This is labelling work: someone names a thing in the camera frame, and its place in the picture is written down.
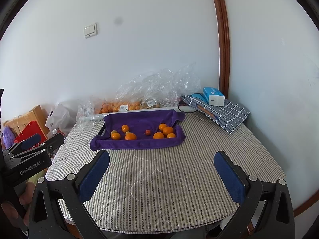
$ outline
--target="gray checkered bag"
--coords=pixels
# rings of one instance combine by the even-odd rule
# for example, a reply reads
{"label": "gray checkered bag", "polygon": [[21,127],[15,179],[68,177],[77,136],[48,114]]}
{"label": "gray checkered bag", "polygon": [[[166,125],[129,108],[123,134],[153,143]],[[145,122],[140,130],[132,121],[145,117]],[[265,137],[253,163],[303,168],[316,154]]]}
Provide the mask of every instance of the gray checkered bag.
{"label": "gray checkered bag", "polygon": [[[187,105],[205,114],[230,134],[244,122],[250,113],[243,105],[227,99],[225,99],[224,106],[211,106],[198,98],[187,95],[182,95],[181,98]],[[198,106],[210,112],[212,115],[201,110]]]}

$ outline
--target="quilted mat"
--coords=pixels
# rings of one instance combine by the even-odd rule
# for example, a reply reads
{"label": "quilted mat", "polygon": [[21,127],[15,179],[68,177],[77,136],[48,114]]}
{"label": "quilted mat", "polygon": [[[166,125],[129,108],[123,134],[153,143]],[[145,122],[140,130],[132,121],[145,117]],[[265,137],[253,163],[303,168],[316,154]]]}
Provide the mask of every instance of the quilted mat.
{"label": "quilted mat", "polygon": [[[88,122],[82,133],[75,126],[58,150],[46,178],[63,179],[97,153],[90,140],[103,121]],[[110,166],[90,201],[84,203],[102,230],[152,234],[188,230],[233,214],[238,204],[218,176],[213,157],[224,150],[247,174],[276,182],[285,175],[269,152],[245,125],[231,135],[200,112],[178,123],[185,141],[176,147],[108,150]],[[64,201],[61,210],[72,221]]]}

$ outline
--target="purple tassel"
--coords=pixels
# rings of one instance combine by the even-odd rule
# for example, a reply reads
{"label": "purple tassel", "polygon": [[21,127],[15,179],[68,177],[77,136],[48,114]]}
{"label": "purple tassel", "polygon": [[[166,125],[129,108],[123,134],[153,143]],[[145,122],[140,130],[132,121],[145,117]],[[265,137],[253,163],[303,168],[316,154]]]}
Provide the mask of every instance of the purple tassel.
{"label": "purple tassel", "polygon": [[3,143],[6,149],[14,144],[13,140],[15,139],[15,135],[12,133],[9,127],[5,127],[3,129]]}

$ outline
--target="human hand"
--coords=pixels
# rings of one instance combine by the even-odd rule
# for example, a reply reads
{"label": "human hand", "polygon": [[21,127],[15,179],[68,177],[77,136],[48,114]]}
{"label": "human hand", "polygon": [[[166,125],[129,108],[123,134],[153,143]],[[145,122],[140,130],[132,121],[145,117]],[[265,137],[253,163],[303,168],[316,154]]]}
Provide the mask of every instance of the human hand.
{"label": "human hand", "polygon": [[[35,184],[32,182],[26,183],[26,189],[24,193],[19,197],[19,201],[22,205],[30,204],[32,201],[33,193],[35,189]],[[9,202],[3,202],[1,204],[1,207],[3,209],[3,212],[6,214],[9,220],[11,219],[17,219],[19,214],[17,210],[9,203]],[[25,216],[23,217],[23,223],[28,226],[29,223],[29,214],[30,214],[30,205],[27,209],[27,212]]]}

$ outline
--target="light switch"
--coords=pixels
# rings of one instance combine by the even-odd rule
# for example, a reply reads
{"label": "light switch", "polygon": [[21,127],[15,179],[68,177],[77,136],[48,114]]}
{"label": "light switch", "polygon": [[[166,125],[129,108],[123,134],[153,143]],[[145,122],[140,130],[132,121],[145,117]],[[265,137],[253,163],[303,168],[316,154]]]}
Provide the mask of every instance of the light switch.
{"label": "light switch", "polygon": [[84,37],[88,38],[97,34],[96,23],[84,27]]}

